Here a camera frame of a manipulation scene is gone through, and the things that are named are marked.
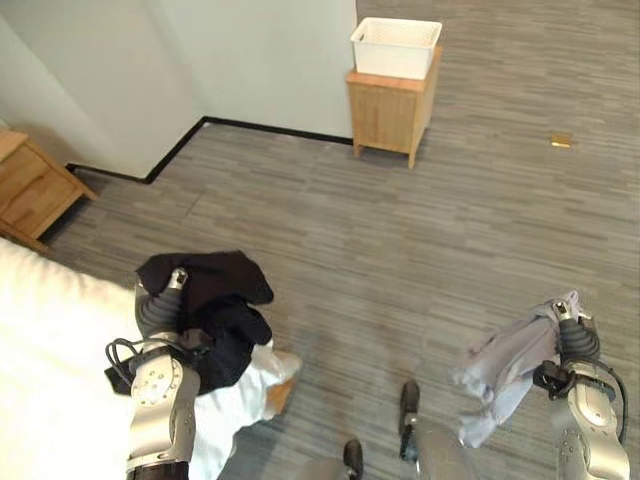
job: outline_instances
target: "wooden nightstand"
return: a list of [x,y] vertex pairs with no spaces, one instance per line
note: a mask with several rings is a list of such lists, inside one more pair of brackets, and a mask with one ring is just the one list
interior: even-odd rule
[[409,168],[429,126],[442,47],[436,47],[424,80],[368,75],[353,70],[347,76],[353,122],[353,150],[381,148],[409,154]]
[[0,233],[38,252],[38,237],[82,195],[97,195],[24,133],[0,130]]

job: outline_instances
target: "white bedsheet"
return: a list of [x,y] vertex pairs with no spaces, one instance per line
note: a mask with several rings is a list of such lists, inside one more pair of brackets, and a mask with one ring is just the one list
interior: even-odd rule
[[[0,267],[0,478],[124,478],[132,405],[111,391],[104,346],[140,337],[133,292],[1,238]],[[300,365],[257,346],[238,383],[196,400],[192,480],[218,477],[234,433]]]

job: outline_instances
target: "black cloth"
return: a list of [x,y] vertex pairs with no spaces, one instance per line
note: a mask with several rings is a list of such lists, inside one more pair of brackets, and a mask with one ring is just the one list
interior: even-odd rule
[[165,253],[149,258],[137,273],[151,295],[167,285],[171,272],[183,267],[189,280],[182,292],[186,313],[230,296],[238,296],[253,305],[273,301],[273,291],[262,270],[240,252]]
[[[177,333],[202,330],[207,337],[195,356],[199,394],[231,386],[249,366],[254,345],[265,345],[272,336],[262,314],[248,303],[269,303],[273,291],[260,267],[239,251],[156,255],[137,273],[145,290],[156,296],[178,267],[184,268],[189,278],[182,292],[183,314]],[[130,394],[126,383],[118,381],[110,370],[106,373],[114,390]]]

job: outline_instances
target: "white plastic basket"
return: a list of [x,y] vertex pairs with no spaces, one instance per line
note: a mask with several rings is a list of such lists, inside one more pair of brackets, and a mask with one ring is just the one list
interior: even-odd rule
[[439,22],[365,18],[351,35],[356,70],[422,80],[441,30]]

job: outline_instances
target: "black baseboard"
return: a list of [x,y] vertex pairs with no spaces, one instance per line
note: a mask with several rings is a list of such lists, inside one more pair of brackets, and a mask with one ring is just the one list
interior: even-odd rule
[[153,181],[156,178],[158,178],[158,175],[162,173],[162,170],[164,170],[165,167],[169,165],[171,160],[173,160],[176,157],[176,155],[180,153],[180,150],[182,150],[182,148],[189,142],[189,140],[191,140],[193,136],[196,133],[198,133],[198,130],[200,130],[207,123],[212,123],[217,125],[229,125],[232,127],[239,127],[239,128],[248,128],[251,130],[277,133],[280,135],[291,135],[293,137],[308,138],[311,140],[319,140],[321,142],[339,143],[342,145],[351,145],[353,142],[351,138],[347,138],[347,137],[337,137],[334,135],[324,135],[322,133],[304,132],[302,130],[293,130],[290,128],[271,127],[268,125],[260,125],[258,123],[239,122],[237,120],[227,120],[224,118],[204,116],[200,120],[198,120],[198,122],[193,127],[191,127],[189,131],[185,133],[180,140],[178,140],[178,143],[176,143],[175,146],[171,150],[169,150],[169,153],[167,153],[162,158],[162,160],[160,160],[160,162],[158,162],[158,164],[155,167],[153,167],[153,169],[149,172],[149,174],[144,178],[138,178],[131,175],[124,175],[122,173],[110,172],[108,170],[102,170],[100,168],[87,167],[85,165],[77,165],[75,163],[68,163],[66,168],[70,172],[74,172],[76,170],[85,170],[87,172],[100,173],[102,175],[108,175],[110,177],[121,178],[123,180],[129,180],[136,183],[142,183],[144,185],[150,185],[151,183],[153,183]]
[[261,132],[278,133],[280,135],[291,135],[292,137],[308,138],[311,140],[319,140],[321,142],[340,143],[342,145],[351,145],[353,143],[352,138],[325,135],[323,133],[305,132],[302,130],[293,130],[291,128],[272,127],[269,125],[261,125],[259,123],[239,122],[237,120],[227,120],[225,118],[216,117],[204,117],[204,120],[207,123],[248,128],[251,130],[259,130]]

